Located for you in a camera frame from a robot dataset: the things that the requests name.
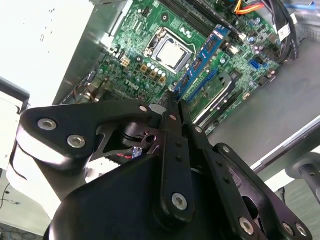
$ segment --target cable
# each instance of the cable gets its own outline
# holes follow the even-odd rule
[[[5,194],[6,194],[6,191],[7,191],[7,189],[8,189],[9,186],[10,186],[10,183],[5,187],[5,189],[4,189],[4,191],[3,191],[0,209],[2,209],[2,207],[4,206]]]
[[[235,9],[234,9],[234,12],[235,12],[235,13],[238,13],[238,11],[240,10],[240,8],[241,8],[241,2],[242,2],[242,0],[238,0],[237,4],[236,4],[236,6],[235,6]]]
[[[253,12],[253,11],[256,11],[256,10],[258,10],[258,9],[262,9],[263,7],[264,7],[263,4],[256,4],[256,5],[254,5],[254,6],[251,6],[251,7],[248,7],[248,8],[244,8],[244,9],[242,9],[242,10],[239,10],[239,11],[237,12],[237,14],[238,14],[238,15],[249,14],[249,13],[251,13],[251,12]]]

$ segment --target red wire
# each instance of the red wire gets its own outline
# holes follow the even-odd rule
[[[132,156],[125,156],[124,154],[121,154],[121,153],[118,153],[117,156],[118,157],[123,157],[123,158],[126,158],[126,159],[132,159]]]
[[[251,9],[251,8],[257,7],[257,6],[264,7],[265,5],[264,5],[263,3],[257,3],[257,4],[253,4],[253,5],[250,5],[250,6],[245,6],[245,7],[243,8],[243,10]]]

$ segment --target gray surface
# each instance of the gray surface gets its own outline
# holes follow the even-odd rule
[[[294,214],[309,228],[314,240],[320,239],[320,205],[304,180],[285,187],[285,201]]]
[[[209,136],[230,145],[251,166],[320,115],[320,44],[303,41],[300,58],[284,65]]]

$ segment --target hole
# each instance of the hole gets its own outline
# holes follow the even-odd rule
[[[150,135],[150,136],[147,136],[145,141],[147,144],[151,144],[153,143],[154,141],[156,140],[156,136],[153,136],[153,135]]]
[[[256,220],[258,218],[259,212],[258,212],[258,208],[255,205],[254,201],[252,201],[251,198],[248,196],[243,196],[242,199],[243,199],[244,204],[245,204],[246,208],[248,209],[252,219]]]
[[[227,177],[224,177],[223,180],[225,181],[226,184],[230,184],[230,180]]]
[[[180,156],[176,156],[176,157],[175,157],[175,160],[177,160],[179,163],[182,162],[182,158],[181,158]]]
[[[182,206],[182,205],[184,204],[184,201],[183,201],[180,197],[177,197],[177,198],[176,198],[176,201],[178,202],[178,204],[179,204],[180,206]]]
[[[45,121],[45,122],[43,123],[43,126],[44,126],[44,127],[47,127],[47,128],[52,128],[52,123],[49,122],[49,121]]]
[[[251,226],[250,226],[247,222],[245,222],[243,225],[244,225],[244,227],[245,227],[246,229],[250,229],[250,228],[251,228]]]
[[[74,144],[81,144],[81,143],[82,143],[82,140],[81,140],[80,138],[76,137],[76,138],[72,139],[72,142],[73,142]]]

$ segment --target orange wire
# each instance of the orange wire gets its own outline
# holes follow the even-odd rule
[[[251,6],[245,6],[242,10],[251,9],[251,8],[257,7],[257,6],[264,7],[265,5],[264,5],[263,3],[257,3],[257,4],[253,4],[253,5],[251,5]]]

